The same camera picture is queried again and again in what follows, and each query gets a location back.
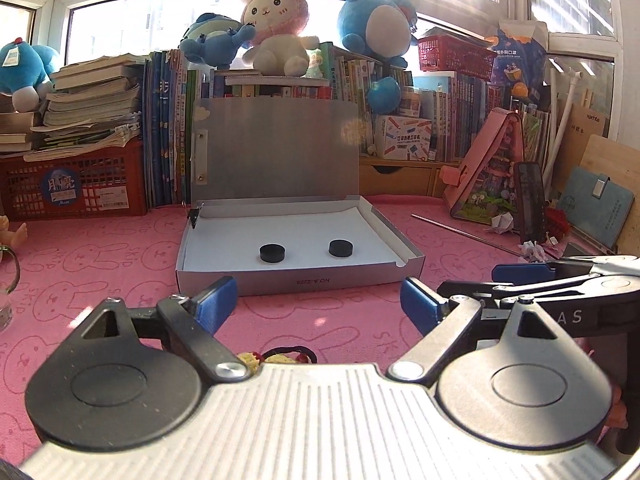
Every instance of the blue ball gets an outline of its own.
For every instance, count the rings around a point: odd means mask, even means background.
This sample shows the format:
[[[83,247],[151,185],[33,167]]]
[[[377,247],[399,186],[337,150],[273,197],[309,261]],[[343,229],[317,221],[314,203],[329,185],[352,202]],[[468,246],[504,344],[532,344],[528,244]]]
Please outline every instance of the blue ball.
[[[392,77],[382,78],[369,89],[369,107],[377,115],[389,114],[398,108],[402,91],[398,82]]]

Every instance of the blue plush toy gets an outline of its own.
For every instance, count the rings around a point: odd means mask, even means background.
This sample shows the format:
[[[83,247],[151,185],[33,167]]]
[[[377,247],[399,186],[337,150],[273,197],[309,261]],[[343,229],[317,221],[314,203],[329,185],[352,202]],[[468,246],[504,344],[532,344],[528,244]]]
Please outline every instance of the blue plush toy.
[[[31,46],[22,38],[0,48],[0,93],[12,96],[17,112],[37,110],[53,90],[49,75],[62,65],[60,54],[45,45]]]
[[[206,12],[185,32],[180,50],[193,63],[225,70],[231,67],[238,49],[248,48],[254,36],[253,25],[242,25],[222,14]]]
[[[412,35],[417,22],[408,0],[345,0],[338,31],[347,50],[406,68],[402,56],[418,43]]]

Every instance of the pink toy house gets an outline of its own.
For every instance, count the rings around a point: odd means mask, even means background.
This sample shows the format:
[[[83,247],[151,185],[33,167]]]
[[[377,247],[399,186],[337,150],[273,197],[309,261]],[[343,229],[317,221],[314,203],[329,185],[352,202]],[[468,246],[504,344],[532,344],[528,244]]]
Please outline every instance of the pink toy house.
[[[515,218],[513,167],[523,160],[520,116],[494,108],[460,166],[440,170],[451,216],[483,224],[506,212]]]

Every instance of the triangular cutout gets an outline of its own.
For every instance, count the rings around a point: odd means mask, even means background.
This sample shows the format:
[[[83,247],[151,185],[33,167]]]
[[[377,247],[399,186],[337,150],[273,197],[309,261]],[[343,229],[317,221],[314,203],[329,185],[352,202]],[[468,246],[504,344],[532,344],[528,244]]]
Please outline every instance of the triangular cutout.
[[[538,317],[538,314],[530,310],[522,313],[520,325],[518,326],[518,335],[533,339],[556,339],[556,335],[549,330],[548,326]]]
[[[103,337],[119,336],[116,313],[113,310],[105,310],[102,315],[84,332],[83,339],[102,339]]]

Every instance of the pink and white bunny plush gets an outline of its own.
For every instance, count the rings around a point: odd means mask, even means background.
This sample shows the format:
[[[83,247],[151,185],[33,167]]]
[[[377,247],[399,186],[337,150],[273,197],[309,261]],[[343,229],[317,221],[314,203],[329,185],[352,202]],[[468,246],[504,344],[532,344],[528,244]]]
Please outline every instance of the pink and white bunny plush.
[[[251,48],[242,61],[262,75],[300,77],[309,68],[307,50],[318,48],[317,36],[299,36],[309,20],[306,0],[242,0],[242,24],[255,27]]]

